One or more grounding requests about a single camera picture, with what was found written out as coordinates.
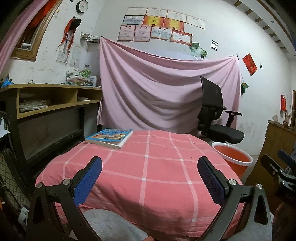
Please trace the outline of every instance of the blue book cover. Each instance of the blue book cover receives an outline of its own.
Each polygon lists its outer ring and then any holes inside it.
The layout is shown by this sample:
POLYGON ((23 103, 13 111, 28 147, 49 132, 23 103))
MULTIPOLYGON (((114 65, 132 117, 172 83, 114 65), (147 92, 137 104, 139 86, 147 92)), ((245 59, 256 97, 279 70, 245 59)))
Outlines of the blue book cover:
POLYGON ((108 142, 120 142, 122 141, 133 129, 130 130, 116 130, 116 129, 104 129, 87 139, 95 141, 108 141, 108 142))

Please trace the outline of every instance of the green hat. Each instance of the green hat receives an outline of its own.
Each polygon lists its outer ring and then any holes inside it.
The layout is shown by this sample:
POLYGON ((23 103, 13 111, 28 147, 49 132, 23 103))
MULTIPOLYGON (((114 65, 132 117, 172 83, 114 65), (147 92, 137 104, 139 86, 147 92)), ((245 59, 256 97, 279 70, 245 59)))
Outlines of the green hat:
POLYGON ((246 92, 246 88, 248 88, 249 86, 246 83, 242 83, 241 84, 241 93, 246 92))

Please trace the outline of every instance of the wooden cabinet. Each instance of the wooden cabinet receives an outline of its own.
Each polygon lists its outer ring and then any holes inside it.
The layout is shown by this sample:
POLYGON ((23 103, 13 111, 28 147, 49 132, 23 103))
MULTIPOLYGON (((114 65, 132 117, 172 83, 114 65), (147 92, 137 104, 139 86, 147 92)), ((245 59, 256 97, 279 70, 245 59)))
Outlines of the wooden cabinet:
POLYGON ((280 149, 283 149, 288 154, 291 154, 296 141, 296 133, 291 129, 286 129, 283 125, 269 120, 267 131, 258 161, 246 181, 246 185, 254 186, 256 183, 261 183, 265 189, 267 200, 272 213, 275 212, 281 201, 274 195, 274 181, 272 176, 261 166, 260 159, 263 155, 269 155, 275 160, 284 170, 287 165, 277 156, 280 149))
POLYGON ((15 84, 0 90, 0 111, 7 116, 15 155, 7 164, 28 198, 45 166, 84 141, 84 107, 97 103, 98 108, 101 97, 100 88, 72 85, 15 84), (78 96, 89 100, 78 101, 78 96), (21 113, 20 102, 29 100, 45 100, 48 107, 21 113))

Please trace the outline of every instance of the black office chair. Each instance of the black office chair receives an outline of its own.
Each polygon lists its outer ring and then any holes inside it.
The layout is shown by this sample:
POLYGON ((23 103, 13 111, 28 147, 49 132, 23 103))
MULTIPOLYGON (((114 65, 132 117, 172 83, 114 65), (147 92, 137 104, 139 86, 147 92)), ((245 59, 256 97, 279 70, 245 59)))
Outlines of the black office chair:
POLYGON ((202 132, 202 135, 215 142, 240 143, 244 138, 244 133, 231 128, 230 125, 236 115, 242 114, 235 111, 226 111, 229 113, 226 126, 212 125, 212 121, 219 119, 226 107, 223 106, 220 87, 204 77, 200 78, 202 80, 202 109, 198 115, 197 129, 202 132))

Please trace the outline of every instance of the bed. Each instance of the bed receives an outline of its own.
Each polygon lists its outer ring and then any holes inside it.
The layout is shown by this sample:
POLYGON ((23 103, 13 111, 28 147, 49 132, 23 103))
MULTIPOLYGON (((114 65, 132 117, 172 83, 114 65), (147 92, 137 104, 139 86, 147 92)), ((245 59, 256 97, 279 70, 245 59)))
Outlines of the bed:
MULTIPOLYGON (((241 184, 206 142, 160 130, 135 131, 121 150, 82 142, 54 158, 36 183, 56 185, 73 178, 93 156, 102 159, 103 171, 80 209, 113 211, 158 240, 196 240, 220 209, 197 171, 201 156, 241 184)), ((56 206, 66 223, 61 206, 56 206)), ((242 208, 240 205, 230 227, 235 227, 242 208)))

